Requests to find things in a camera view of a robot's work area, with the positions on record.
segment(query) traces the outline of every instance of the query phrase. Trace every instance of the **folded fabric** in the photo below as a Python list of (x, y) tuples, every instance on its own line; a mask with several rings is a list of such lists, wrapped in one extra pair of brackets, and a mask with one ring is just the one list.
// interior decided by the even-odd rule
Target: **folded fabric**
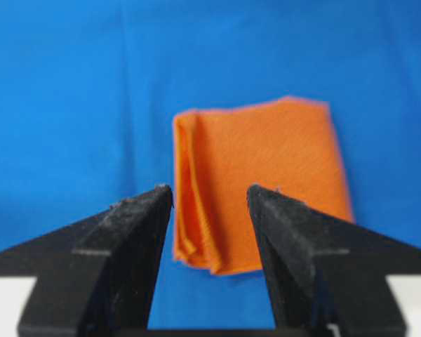
[(215, 275), (261, 269), (246, 203), (253, 183), (352, 220), (327, 104), (189, 110), (173, 124), (176, 260)]

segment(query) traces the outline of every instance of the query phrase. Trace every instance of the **cloth fold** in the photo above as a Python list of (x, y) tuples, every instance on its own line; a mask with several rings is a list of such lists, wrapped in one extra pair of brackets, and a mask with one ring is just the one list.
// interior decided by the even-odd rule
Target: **cloth fold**
[(262, 268), (253, 183), (352, 220), (328, 106), (297, 98), (175, 117), (174, 259), (214, 275)]

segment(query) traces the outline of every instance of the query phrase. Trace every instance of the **blue backdrop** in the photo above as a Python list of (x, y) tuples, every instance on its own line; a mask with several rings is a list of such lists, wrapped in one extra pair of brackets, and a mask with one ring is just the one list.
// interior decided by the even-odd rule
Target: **blue backdrop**
[[(421, 1), (0, 0), (0, 250), (173, 185), (178, 112), (287, 94), (330, 103), (358, 222), (421, 246)], [(151, 327), (273, 326), (261, 272), (172, 240)]]

